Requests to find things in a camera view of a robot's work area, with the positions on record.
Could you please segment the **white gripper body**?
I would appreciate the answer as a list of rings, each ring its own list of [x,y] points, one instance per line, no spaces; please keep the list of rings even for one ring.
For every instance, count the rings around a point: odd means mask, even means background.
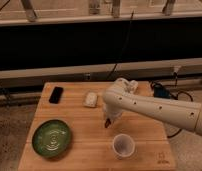
[[[119,118],[123,110],[113,105],[104,104],[103,105],[104,119],[109,120],[114,123],[117,118]]]

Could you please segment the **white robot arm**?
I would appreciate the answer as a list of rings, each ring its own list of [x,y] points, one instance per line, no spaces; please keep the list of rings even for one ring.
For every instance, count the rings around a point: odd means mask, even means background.
[[[105,127],[132,111],[202,136],[202,103],[134,95],[130,82],[118,78],[102,94]]]

